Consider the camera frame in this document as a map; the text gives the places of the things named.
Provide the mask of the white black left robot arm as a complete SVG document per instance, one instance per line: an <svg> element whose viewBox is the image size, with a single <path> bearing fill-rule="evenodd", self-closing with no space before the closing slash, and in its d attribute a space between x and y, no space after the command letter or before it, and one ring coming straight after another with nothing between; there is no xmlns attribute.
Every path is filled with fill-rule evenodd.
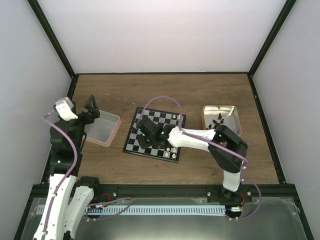
<svg viewBox="0 0 320 240"><path fill-rule="evenodd" d="M77 180L82 149L87 137L85 127L100 117L95 97L90 95L85 111L76 112L76 104L68 97L59 99L42 117L49 126L50 164L48 194L35 240L73 240L90 202L102 196L96 177Z"/></svg>

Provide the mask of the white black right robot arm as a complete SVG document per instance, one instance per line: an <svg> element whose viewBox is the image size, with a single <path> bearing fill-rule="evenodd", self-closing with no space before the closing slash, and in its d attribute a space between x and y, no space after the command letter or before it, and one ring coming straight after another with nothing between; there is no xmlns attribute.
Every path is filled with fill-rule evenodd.
<svg viewBox="0 0 320 240"><path fill-rule="evenodd" d="M209 152L223 170L221 197L228 202L241 198L241 173L248 164L248 145L229 127L219 125L216 129L186 129L180 125L156 124L146 116L138 121L137 128L141 132L137 139L142 149L152 146L157 149L192 148Z"/></svg>

